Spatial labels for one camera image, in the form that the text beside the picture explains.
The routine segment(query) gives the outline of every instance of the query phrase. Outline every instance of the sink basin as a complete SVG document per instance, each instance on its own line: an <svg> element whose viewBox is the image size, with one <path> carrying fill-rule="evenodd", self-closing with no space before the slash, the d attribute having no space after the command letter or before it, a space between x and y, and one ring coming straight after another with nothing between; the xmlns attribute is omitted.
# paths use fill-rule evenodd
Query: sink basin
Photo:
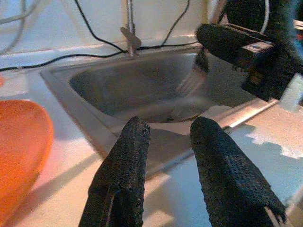
<svg viewBox="0 0 303 227"><path fill-rule="evenodd" d="M150 175L192 154L188 130L195 117L213 107L233 110L255 99L241 89L245 74L212 55L210 72L201 78L192 70L198 50L59 67L41 75L104 157L132 116L149 122L146 171ZM179 132L182 127L187 133Z"/></svg>

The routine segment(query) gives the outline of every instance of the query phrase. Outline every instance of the white countertop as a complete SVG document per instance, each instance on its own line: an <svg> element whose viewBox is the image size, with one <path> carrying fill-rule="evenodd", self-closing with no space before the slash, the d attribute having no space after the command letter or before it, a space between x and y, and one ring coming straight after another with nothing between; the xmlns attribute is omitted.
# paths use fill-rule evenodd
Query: white countertop
<svg viewBox="0 0 303 227"><path fill-rule="evenodd" d="M39 75L41 69L5 72L0 100L29 99L45 107L54 124L52 152L37 182L6 227L78 226L87 190L102 160ZM231 133L260 168L282 202L303 185L303 109L279 106ZM194 157L145 184L146 227L210 227Z"/></svg>

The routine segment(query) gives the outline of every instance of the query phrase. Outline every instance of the black textured pad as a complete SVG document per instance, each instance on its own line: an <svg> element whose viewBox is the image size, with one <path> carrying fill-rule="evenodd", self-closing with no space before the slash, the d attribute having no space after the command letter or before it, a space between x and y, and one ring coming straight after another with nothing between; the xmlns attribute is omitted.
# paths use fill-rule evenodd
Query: black textured pad
<svg viewBox="0 0 303 227"><path fill-rule="evenodd" d="M80 227L99 227L109 187L120 189L110 217L111 227L143 225L145 165L150 127L133 117L123 128L118 141L96 172Z"/></svg>
<svg viewBox="0 0 303 227"><path fill-rule="evenodd" d="M213 227L271 227L265 206L285 220L285 208L262 173L215 121L197 118L191 144Z"/></svg>

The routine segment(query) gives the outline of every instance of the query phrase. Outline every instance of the white wall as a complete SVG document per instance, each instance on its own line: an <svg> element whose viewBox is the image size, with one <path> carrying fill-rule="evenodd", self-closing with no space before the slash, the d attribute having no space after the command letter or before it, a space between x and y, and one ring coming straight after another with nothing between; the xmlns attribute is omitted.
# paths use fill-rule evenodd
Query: white wall
<svg viewBox="0 0 303 227"><path fill-rule="evenodd" d="M188 13L176 26L172 36L194 35L201 23L202 2L191 0ZM125 0L79 0L83 11L95 31L106 40L121 42L124 37L119 28L125 24ZM181 14L187 0L134 0L134 19L137 35L143 44L149 39L161 43L171 25ZM0 18L19 13L19 0L0 0ZM0 25L0 49L13 39L19 22ZM188 42L194 38L172 42ZM27 17L23 35L9 53L56 50L99 44L88 32L74 0L42 0L32 15Z"/></svg>

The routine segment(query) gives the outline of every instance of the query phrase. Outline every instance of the faucet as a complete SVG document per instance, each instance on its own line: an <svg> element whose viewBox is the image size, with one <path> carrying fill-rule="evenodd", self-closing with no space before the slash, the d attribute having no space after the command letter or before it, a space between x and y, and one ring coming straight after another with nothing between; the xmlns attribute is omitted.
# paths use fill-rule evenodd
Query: faucet
<svg viewBox="0 0 303 227"><path fill-rule="evenodd" d="M136 36L134 17L133 17L133 0L126 0L127 8L127 24L121 27L120 31L127 39L127 52L130 57L137 55L137 48L142 44L141 40Z"/></svg>

